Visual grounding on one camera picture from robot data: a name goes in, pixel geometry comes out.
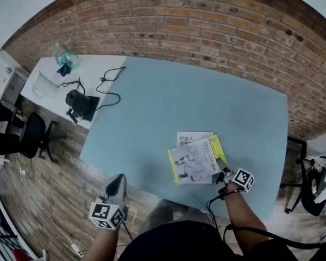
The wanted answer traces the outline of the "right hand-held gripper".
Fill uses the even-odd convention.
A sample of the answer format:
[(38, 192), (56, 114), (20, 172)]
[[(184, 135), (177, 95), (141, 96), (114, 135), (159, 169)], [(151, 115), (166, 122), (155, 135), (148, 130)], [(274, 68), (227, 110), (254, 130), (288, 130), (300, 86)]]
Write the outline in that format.
[(218, 178), (216, 179), (216, 191), (218, 194), (223, 194), (227, 191), (227, 185), (229, 183), (234, 183), (239, 186), (239, 190), (244, 192), (249, 192), (253, 183), (254, 177), (253, 175), (239, 168), (236, 172), (227, 168), (227, 165), (221, 158), (216, 159), (216, 163), (221, 171)]

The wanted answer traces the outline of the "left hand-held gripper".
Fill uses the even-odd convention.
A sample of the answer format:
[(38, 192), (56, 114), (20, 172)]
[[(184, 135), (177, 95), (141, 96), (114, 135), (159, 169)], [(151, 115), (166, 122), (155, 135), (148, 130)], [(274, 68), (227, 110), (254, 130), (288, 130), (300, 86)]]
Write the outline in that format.
[(127, 178), (124, 174), (106, 179), (100, 189), (100, 196), (91, 203), (89, 219), (99, 228), (113, 231), (118, 229), (127, 220), (128, 207), (124, 202), (126, 195)]

